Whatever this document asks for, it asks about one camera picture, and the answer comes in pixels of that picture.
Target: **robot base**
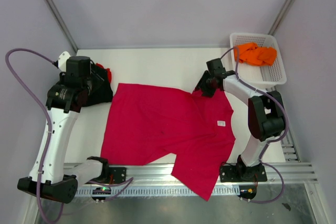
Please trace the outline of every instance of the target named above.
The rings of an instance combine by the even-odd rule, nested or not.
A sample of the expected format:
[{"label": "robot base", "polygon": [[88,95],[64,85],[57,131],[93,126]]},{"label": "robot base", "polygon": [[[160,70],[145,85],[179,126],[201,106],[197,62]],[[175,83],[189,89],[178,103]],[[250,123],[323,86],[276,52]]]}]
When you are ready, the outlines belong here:
[{"label": "robot base", "polygon": [[219,177],[222,183],[267,181],[265,167],[262,164],[246,167],[240,156],[236,165],[222,165],[219,169]]}]

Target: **clothing label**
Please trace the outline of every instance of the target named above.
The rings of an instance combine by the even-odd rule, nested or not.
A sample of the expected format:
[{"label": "clothing label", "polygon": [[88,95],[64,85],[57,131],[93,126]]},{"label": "clothing label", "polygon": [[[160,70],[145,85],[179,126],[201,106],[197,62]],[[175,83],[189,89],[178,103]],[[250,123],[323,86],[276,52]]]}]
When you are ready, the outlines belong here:
[{"label": "clothing label", "polygon": [[225,121],[217,121],[217,125],[225,127]]}]

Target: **orange cloth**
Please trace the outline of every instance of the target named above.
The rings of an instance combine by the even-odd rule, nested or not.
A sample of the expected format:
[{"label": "orange cloth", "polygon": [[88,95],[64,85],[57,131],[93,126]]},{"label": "orange cloth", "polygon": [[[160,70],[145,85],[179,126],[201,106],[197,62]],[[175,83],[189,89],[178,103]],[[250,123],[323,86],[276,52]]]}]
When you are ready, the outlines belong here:
[{"label": "orange cloth", "polygon": [[277,51],[271,47],[258,47],[256,43],[246,43],[238,46],[239,62],[252,66],[272,66],[277,58]]}]

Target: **metal floor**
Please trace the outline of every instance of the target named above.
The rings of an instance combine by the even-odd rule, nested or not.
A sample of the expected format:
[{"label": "metal floor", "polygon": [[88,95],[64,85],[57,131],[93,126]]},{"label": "metal floor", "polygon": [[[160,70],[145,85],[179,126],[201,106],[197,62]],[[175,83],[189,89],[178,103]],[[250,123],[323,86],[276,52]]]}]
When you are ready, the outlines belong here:
[{"label": "metal floor", "polygon": [[[259,185],[255,199],[274,198],[280,185]],[[65,205],[64,212],[73,212],[93,202],[89,198],[76,198]],[[44,202],[47,216],[56,217],[59,203]],[[35,224],[44,223],[40,216]],[[70,216],[62,216],[59,224],[67,223],[236,223],[236,224],[292,224],[316,223],[304,184],[286,185],[285,193],[270,204],[252,204],[239,201],[237,196],[213,196],[208,202],[197,196],[117,198],[104,204],[90,204]]]}]

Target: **metal frame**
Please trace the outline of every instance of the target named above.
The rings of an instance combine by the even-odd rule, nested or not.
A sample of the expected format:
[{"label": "metal frame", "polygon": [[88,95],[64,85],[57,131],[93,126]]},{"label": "metal frame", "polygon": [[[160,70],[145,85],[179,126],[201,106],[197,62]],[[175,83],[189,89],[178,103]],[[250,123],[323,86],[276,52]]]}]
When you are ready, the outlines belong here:
[{"label": "metal frame", "polygon": [[[279,28],[281,22],[284,20],[286,14],[291,8],[295,0],[285,0],[279,14],[277,15],[272,27],[270,28],[269,34],[274,35]],[[57,24],[62,30],[64,36],[71,44],[75,52],[78,51],[76,42],[69,29],[67,28],[61,14],[59,13],[53,0],[45,0],[52,15],[54,16]],[[286,158],[286,163],[276,163],[272,164],[276,169],[278,169],[282,176],[284,177],[286,184],[297,184],[305,183],[306,190],[314,211],[316,220],[318,224],[329,223],[327,218],[327,212],[323,207],[323,200],[321,199],[320,189],[316,174],[310,163],[301,163],[299,156],[297,155],[297,150],[295,148],[295,143],[291,131],[287,137],[282,141],[282,148]],[[73,168],[78,164],[65,164],[65,168]],[[131,188],[135,187],[156,187],[156,186],[170,186],[170,187],[181,187],[183,184],[179,182],[176,178],[171,176],[171,171],[173,164],[149,164],[146,166],[127,166],[128,172],[127,177],[134,177],[134,183],[130,185]],[[260,184],[281,184],[281,180],[278,175],[269,167],[266,168],[266,173],[269,181]],[[251,183],[221,183],[219,180],[216,183],[216,187],[220,186],[236,186],[236,185],[246,185]],[[26,219],[23,223],[32,223],[37,216],[37,205],[36,199],[32,197],[30,199],[30,204],[27,212]]]},{"label": "metal frame", "polygon": [[[66,39],[69,41],[69,43],[71,44],[73,50],[77,53],[78,51],[78,46],[76,45],[75,40],[73,39],[73,37],[71,36],[71,33],[67,27],[67,25],[65,24],[61,14],[59,13],[55,3],[53,0],[45,0],[45,2],[47,3],[51,14],[54,16],[57,24],[59,25],[60,29],[62,30],[64,36],[66,37]],[[275,32],[277,31],[278,27],[280,26],[281,22],[283,21],[283,19],[285,18],[286,14],[288,13],[288,10],[291,8],[292,4],[293,4],[294,0],[285,0],[283,6],[281,7],[279,14],[277,15],[270,31],[268,34],[270,35],[274,35]]]},{"label": "metal frame", "polygon": [[285,18],[286,14],[288,13],[289,9],[291,8],[292,4],[295,0],[285,0],[282,8],[280,9],[280,12],[278,16],[276,17],[271,29],[269,30],[268,34],[274,35],[275,32],[278,30],[281,22]]},{"label": "metal frame", "polygon": [[[65,169],[71,169],[77,163],[65,164]],[[317,183],[316,174],[310,163],[272,163],[284,178],[286,184]],[[145,166],[123,166],[127,168],[127,178],[133,177],[132,186],[183,186],[178,179],[171,175],[174,164],[148,164]],[[270,167],[265,167],[268,177],[267,182],[259,184],[281,184],[278,174]],[[216,185],[252,185],[252,182],[221,183],[217,180]]]},{"label": "metal frame", "polygon": [[[97,188],[95,185],[81,186],[77,189],[75,197],[106,197],[106,195],[93,195]],[[122,187],[111,187],[111,195],[116,195]],[[213,189],[211,196],[239,195],[239,186],[237,185],[217,185]],[[130,185],[121,194],[120,197],[183,197],[197,196],[186,186],[135,186]]]},{"label": "metal frame", "polygon": [[75,53],[77,53],[78,47],[76,45],[76,42],[74,41],[73,37],[71,36],[71,33],[70,33],[67,25],[65,24],[61,14],[59,13],[54,1],[53,0],[45,0],[45,2],[48,5],[48,7],[51,11],[51,14],[55,18],[59,28],[62,30],[64,36],[66,37],[66,39],[70,43],[72,49],[75,51]]}]

